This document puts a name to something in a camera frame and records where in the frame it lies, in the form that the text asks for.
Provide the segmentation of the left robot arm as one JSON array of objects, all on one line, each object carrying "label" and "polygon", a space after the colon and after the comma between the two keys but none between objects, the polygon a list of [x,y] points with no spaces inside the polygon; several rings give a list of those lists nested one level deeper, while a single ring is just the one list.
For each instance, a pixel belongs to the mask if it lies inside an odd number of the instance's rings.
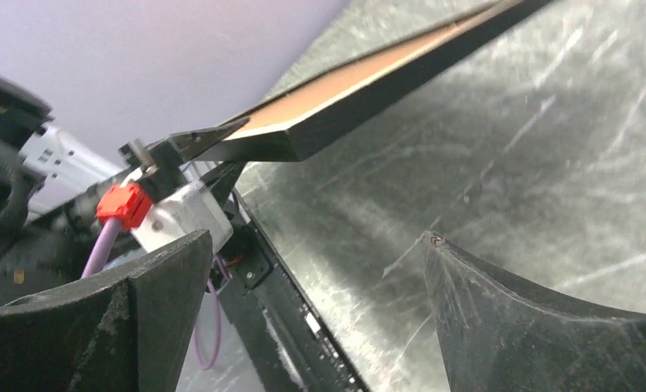
[{"label": "left robot arm", "polygon": [[245,118],[133,145],[126,169],[57,141],[50,107],[0,78],[0,328],[56,317],[193,318],[212,259],[230,239],[232,180],[187,180],[181,167]]}]

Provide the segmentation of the brown backing board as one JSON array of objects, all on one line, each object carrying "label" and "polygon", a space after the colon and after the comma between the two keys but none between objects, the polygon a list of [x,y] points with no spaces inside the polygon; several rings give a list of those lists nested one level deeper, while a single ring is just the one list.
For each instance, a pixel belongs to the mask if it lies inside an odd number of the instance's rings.
[{"label": "brown backing board", "polygon": [[399,67],[407,65],[411,60],[418,59],[449,38],[455,38],[468,27],[476,26],[477,23],[486,20],[486,16],[485,11],[463,16],[456,21],[392,42],[378,48],[377,51],[321,73],[255,109],[248,115],[248,124],[227,140],[271,133],[310,118],[333,103],[369,86],[371,82],[378,81]]}]

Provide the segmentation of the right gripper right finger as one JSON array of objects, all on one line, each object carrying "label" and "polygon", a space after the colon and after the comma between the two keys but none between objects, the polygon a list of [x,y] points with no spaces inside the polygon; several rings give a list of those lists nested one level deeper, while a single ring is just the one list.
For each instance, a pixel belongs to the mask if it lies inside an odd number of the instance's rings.
[{"label": "right gripper right finger", "polygon": [[565,295],[422,235],[453,391],[646,391],[646,314]]}]

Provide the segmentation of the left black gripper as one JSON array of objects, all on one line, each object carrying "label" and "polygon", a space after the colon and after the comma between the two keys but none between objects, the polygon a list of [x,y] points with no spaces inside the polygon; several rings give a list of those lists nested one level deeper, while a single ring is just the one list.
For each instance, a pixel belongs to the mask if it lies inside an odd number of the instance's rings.
[{"label": "left black gripper", "polygon": [[[121,222],[117,253],[131,246],[128,232],[140,226],[149,209],[187,183],[180,167],[193,161],[244,127],[249,117],[216,127],[171,134],[147,147],[127,143],[119,153],[127,169],[97,181],[86,190],[33,220],[30,226],[65,234],[79,247],[90,245],[110,219]],[[247,162],[222,162],[200,177],[220,207],[234,190]]]}]

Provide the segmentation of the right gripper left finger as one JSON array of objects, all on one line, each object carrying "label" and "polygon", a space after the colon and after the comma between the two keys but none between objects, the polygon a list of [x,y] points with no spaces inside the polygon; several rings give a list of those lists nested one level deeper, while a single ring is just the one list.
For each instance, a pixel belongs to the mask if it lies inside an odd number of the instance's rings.
[{"label": "right gripper left finger", "polygon": [[59,287],[0,291],[0,391],[173,391],[212,238],[196,230]]}]

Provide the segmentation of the wooden picture frame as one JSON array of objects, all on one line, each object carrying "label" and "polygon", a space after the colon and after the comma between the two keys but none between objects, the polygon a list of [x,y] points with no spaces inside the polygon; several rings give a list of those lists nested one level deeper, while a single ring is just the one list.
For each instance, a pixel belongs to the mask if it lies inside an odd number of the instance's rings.
[{"label": "wooden picture frame", "polygon": [[[411,60],[407,65],[399,67],[399,69],[390,72],[389,75],[380,78],[378,81],[371,82],[369,86],[363,87],[350,96],[333,103],[326,109],[313,114],[310,118],[291,126],[285,126],[282,130],[258,136],[249,136],[237,140],[227,140],[227,137],[198,158],[231,162],[287,163],[305,161],[367,120],[402,100],[419,87],[422,87],[443,71],[472,55],[495,38],[500,37],[509,29],[533,16],[548,4],[547,1],[491,1],[444,22],[433,24],[428,28],[400,38],[398,40],[411,37],[438,25],[456,21],[463,16],[470,16],[484,11],[487,13],[486,20],[477,23],[476,26],[468,27],[466,31],[459,33],[455,38],[449,38],[446,42],[438,45],[437,48],[419,56],[418,59]],[[265,102],[235,116],[227,122],[237,118],[249,117],[249,114],[261,107]]]}]

